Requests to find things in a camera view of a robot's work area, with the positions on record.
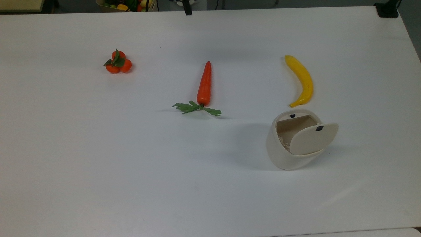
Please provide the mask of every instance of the orange carrot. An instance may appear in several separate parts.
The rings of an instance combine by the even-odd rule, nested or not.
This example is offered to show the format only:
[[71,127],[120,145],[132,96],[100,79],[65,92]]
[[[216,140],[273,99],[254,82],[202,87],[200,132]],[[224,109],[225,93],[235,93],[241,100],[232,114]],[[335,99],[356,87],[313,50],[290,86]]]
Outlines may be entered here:
[[210,61],[207,61],[202,80],[200,80],[199,91],[197,92],[197,102],[199,105],[207,106],[211,102],[211,85],[212,65]]

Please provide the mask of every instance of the floor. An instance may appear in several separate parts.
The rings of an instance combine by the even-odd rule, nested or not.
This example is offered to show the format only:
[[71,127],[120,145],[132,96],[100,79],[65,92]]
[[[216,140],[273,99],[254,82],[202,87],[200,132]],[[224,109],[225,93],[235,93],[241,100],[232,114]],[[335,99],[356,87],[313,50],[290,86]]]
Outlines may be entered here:
[[[160,11],[182,10],[169,0],[157,1]],[[206,5],[198,2],[193,5],[193,10],[223,10],[222,2],[223,0],[207,0]],[[275,0],[225,0],[225,9],[373,6],[378,2],[385,3],[386,0],[279,0],[278,4],[275,4]],[[100,12],[95,0],[59,0],[59,3],[60,7],[54,10],[56,14]],[[399,13],[421,60],[421,0],[403,0],[399,6]]]

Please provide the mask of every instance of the lid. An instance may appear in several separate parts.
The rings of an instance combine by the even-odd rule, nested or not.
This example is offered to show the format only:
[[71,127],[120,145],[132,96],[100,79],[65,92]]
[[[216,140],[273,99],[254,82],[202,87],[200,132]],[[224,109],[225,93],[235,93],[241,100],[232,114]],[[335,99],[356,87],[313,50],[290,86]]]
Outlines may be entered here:
[[339,126],[336,123],[318,124],[298,131],[291,140],[290,152],[306,155],[325,149],[335,138]]

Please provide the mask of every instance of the yellow banana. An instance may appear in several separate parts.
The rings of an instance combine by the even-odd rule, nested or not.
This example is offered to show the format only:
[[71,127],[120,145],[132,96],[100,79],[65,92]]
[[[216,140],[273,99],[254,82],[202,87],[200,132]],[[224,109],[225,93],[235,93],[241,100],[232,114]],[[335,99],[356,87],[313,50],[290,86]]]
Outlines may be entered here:
[[310,76],[310,73],[307,69],[291,55],[285,55],[285,62],[288,67],[295,73],[298,79],[303,86],[303,91],[301,92],[300,97],[293,103],[290,104],[290,107],[295,107],[297,105],[303,105],[310,101],[313,96],[313,80]]

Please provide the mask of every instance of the carrot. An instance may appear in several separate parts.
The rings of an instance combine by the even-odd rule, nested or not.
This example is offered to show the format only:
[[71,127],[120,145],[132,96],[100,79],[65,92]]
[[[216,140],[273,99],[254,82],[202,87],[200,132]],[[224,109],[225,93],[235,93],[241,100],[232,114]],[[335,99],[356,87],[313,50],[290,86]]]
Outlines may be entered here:
[[189,101],[189,104],[176,103],[172,107],[182,111],[183,113],[190,113],[195,110],[204,110],[211,115],[220,116],[221,111],[205,108],[211,102],[211,87],[212,87],[212,64],[210,61],[206,62],[205,70],[203,71],[202,79],[200,80],[199,91],[197,92],[197,103],[192,100]]
[[203,71],[202,80],[200,80],[199,91],[197,92],[197,102],[199,105],[207,106],[211,102],[211,86],[212,86],[212,64],[206,62]]

